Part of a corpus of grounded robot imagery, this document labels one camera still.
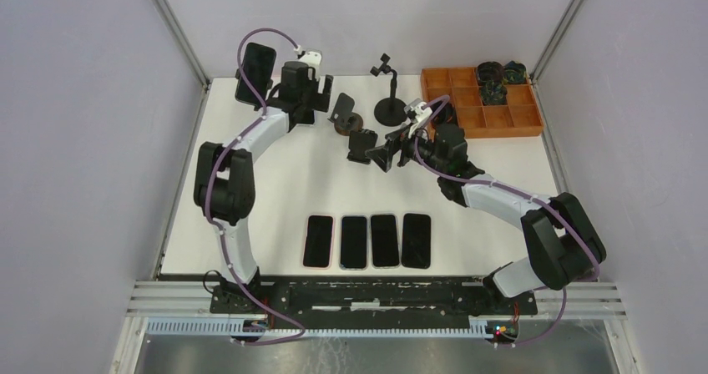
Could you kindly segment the clear case phone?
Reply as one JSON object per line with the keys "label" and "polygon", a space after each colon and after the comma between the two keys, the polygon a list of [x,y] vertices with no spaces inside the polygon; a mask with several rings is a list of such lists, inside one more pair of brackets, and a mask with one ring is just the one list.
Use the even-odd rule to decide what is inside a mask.
{"label": "clear case phone", "polygon": [[368,221],[365,216],[345,215],[341,218],[340,267],[363,270],[367,267]]}

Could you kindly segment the pink case phone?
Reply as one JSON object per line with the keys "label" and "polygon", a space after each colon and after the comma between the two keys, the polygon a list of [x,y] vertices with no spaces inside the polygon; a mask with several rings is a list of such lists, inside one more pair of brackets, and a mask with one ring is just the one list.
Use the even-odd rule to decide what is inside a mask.
{"label": "pink case phone", "polygon": [[334,218],[311,215],[306,223],[302,264],[307,268],[325,269],[331,265]]}

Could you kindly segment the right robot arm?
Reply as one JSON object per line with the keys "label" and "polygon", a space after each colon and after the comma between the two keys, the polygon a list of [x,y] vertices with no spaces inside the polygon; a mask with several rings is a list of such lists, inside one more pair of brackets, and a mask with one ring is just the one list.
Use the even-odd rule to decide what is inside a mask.
{"label": "right robot arm", "polygon": [[579,199],[563,192],[535,195],[496,180],[468,158],[463,129],[440,124],[432,138],[406,126],[387,135],[383,145],[365,155],[383,171],[416,162],[437,176],[442,194],[463,207],[481,210],[523,233],[526,257],[490,273],[483,280],[482,301],[503,314],[527,291],[561,291],[574,281],[593,281],[607,252]]}

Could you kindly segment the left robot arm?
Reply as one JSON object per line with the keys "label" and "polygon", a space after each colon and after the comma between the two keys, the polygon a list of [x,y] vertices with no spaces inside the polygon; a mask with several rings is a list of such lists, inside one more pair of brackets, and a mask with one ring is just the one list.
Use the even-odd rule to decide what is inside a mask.
{"label": "left robot arm", "polygon": [[320,64],[288,61],[275,96],[229,144],[203,143],[198,150],[193,199],[218,236],[225,277],[236,286],[230,302],[242,313],[256,311],[262,291],[251,283],[260,269],[251,248],[248,216],[255,205],[255,162],[308,115],[326,112],[333,77]]}

